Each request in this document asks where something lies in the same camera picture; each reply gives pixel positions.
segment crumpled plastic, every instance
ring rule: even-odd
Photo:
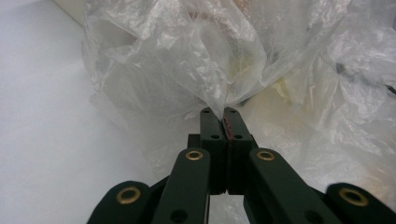
[[[88,0],[92,103],[158,177],[200,109],[233,106],[310,186],[352,183],[396,210],[395,15],[391,0]],[[247,222],[240,199],[212,201],[216,223]]]

